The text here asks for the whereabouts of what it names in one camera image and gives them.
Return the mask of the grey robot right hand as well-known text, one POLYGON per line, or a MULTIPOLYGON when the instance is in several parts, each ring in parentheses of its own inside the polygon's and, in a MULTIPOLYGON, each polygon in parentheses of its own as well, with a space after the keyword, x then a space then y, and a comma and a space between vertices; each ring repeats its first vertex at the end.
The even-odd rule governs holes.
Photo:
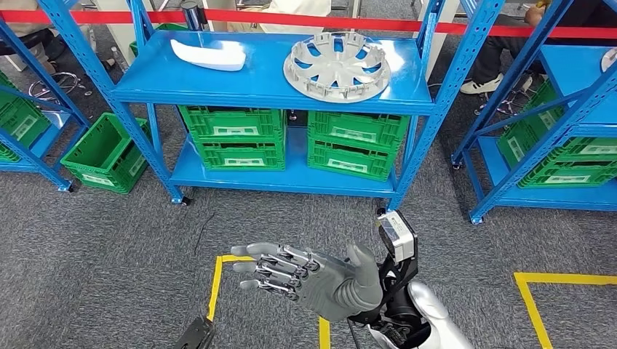
POLYGON ((341 260, 285 244, 233 246, 232 255, 252 258, 236 262, 233 270, 255 274, 240 282, 242 289, 277 294, 328 321, 340 321, 376 309, 383 296, 373 252, 355 242, 346 248, 348 259, 341 260))

